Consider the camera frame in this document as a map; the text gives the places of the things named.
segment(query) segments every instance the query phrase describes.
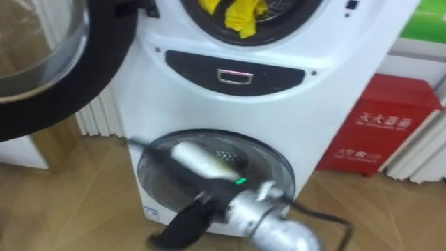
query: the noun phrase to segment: power cord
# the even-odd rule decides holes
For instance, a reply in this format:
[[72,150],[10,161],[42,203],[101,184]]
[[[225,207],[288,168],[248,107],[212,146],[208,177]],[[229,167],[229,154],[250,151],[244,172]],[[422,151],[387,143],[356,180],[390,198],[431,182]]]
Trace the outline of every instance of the power cord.
[[305,206],[303,206],[299,202],[294,201],[294,200],[292,200],[292,199],[290,199],[290,198],[288,198],[286,196],[283,196],[281,199],[282,199],[282,201],[284,201],[287,204],[289,204],[292,208],[294,208],[295,210],[297,210],[297,211],[299,211],[299,212],[301,212],[303,214],[306,214],[306,215],[309,215],[309,216],[312,216],[314,218],[318,218],[318,219],[321,219],[321,220],[327,220],[327,221],[330,221],[330,222],[336,222],[336,223],[344,225],[345,228],[346,228],[345,234],[344,234],[344,237],[341,240],[341,243],[339,244],[339,246],[337,248],[337,251],[344,251],[345,250],[346,246],[350,242],[351,237],[353,235],[353,225],[348,220],[345,220],[345,219],[343,219],[341,217],[337,217],[337,216],[334,216],[334,215],[328,215],[328,214],[325,214],[325,213],[319,213],[319,212],[313,211],[311,209],[306,208]]

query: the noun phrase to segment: red fire extinguisher box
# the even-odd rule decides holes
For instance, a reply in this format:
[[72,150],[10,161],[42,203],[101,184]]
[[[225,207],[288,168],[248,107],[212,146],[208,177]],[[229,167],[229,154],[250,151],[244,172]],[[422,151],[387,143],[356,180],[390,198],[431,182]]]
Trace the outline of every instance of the red fire extinguisher box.
[[316,169],[373,175],[435,109],[427,82],[374,75]]

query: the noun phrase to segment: black control panel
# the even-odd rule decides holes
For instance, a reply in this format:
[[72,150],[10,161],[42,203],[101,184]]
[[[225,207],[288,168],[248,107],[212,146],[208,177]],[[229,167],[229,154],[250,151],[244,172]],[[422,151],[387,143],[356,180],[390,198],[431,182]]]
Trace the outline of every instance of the black control panel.
[[166,62],[203,88],[234,96],[259,96],[302,83],[305,71],[169,50]]

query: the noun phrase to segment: wooden floor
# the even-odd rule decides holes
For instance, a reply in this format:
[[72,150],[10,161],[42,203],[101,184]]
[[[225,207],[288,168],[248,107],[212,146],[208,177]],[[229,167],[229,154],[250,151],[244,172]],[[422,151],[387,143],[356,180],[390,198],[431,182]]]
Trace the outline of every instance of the wooden floor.
[[[0,251],[142,251],[161,225],[143,217],[128,153],[117,138],[83,139],[55,176],[0,167]],[[446,250],[446,185],[381,175],[314,174],[299,200],[353,221],[348,250]],[[334,250],[337,225],[290,213]],[[209,234],[190,250],[254,250]]]

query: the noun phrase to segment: washing machine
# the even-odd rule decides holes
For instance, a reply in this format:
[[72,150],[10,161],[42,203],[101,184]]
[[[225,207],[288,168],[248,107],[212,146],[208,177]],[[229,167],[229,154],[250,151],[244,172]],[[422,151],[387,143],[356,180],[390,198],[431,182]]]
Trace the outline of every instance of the washing machine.
[[[210,16],[196,1],[156,1],[112,82],[125,135],[194,142],[252,189],[274,180],[296,198],[417,2],[289,1],[241,39],[222,26],[224,6]],[[199,191],[129,150],[146,217],[169,223]],[[224,219],[209,232],[243,234]]]

